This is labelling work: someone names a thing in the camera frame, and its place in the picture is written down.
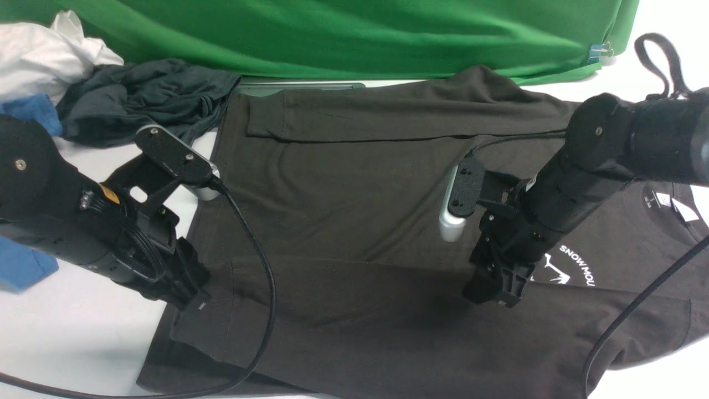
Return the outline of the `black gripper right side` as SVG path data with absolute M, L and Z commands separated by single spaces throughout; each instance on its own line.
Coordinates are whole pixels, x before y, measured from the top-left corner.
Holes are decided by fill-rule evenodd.
M 535 191 L 483 191 L 477 204 L 485 209 L 471 257 L 475 271 L 463 297 L 476 305 L 507 308 L 521 301 L 525 285 L 549 245 L 541 212 L 547 197 Z

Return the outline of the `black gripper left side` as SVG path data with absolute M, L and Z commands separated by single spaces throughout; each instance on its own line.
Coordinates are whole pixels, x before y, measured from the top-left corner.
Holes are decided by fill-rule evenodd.
M 203 290 L 210 275 L 192 245 L 177 235 L 179 217 L 165 206 L 179 182 L 137 156 L 101 184 L 100 217 L 108 253 L 100 274 L 149 300 L 180 311 L 202 311 L 212 296 Z

